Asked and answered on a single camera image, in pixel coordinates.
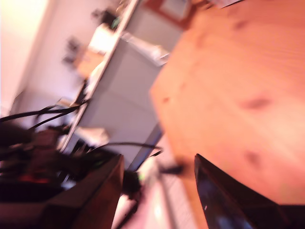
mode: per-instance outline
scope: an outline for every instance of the wire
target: wire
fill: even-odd
[[[9,121],[9,120],[12,120],[12,119],[17,119],[17,118],[22,118],[22,117],[27,117],[27,116],[32,116],[32,115],[71,113],[71,112],[77,110],[78,108],[80,108],[80,106],[87,103],[88,101],[89,100],[85,100],[82,104],[77,105],[77,106],[73,106],[73,107],[69,107],[69,108],[50,110],[52,108],[52,106],[49,106],[49,107],[45,107],[45,108],[43,108],[39,111],[29,111],[29,112],[23,112],[23,113],[19,113],[19,114],[9,115],[9,116],[0,118],[0,123],[6,122],[6,121]]]
[[[100,149],[104,146],[139,146],[139,147],[145,147],[145,148],[150,148],[150,149],[159,149],[160,152],[159,154],[163,151],[162,147],[159,146],[154,146],[146,143],[138,143],[138,142],[110,142],[105,145],[99,146],[95,149]]]
[[[42,121],[42,122],[40,122],[40,123],[38,123],[38,124],[32,126],[29,130],[33,130],[33,129],[37,128],[38,126],[42,125],[42,124],[45,124],[45,123],[47,123],[47,122],[49,122],[49,121],[51,121],[51,120],[53,120],[53,119],[62,117],[62,116],[67,115],[67,114],[69,114],[69,113],[70,113],[70,112],[66,112],[66,113],[62,113],[62,114],[59,114],[59,115],[57,115],[57,116],[54,116],[54,117],[52,117],[52,118],[48,118],[48,119],[46,119],[46,120],[44,120],[44,121]]]

